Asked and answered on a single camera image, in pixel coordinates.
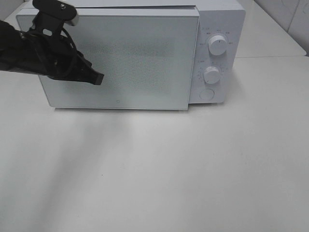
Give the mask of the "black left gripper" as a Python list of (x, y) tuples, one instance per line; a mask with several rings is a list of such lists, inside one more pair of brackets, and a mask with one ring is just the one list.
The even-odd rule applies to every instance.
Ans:
[(64, 29), (62, 20), (37, 13), (32, 27), (21, 34), (24, 47), (16, 63), (21, 73), (45, 75), (59, 81), (102, 84), (104, 74), (95, 71)]

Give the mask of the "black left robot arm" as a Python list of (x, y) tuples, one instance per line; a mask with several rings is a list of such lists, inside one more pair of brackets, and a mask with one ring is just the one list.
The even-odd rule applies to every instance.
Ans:
[(39, 11), (28, 31), (1, 21), (0, 69), (101, 85), (104, 75), (92, 68), (64, 29), (64, 24), (77, 16), (76, 10), (63, 14)]

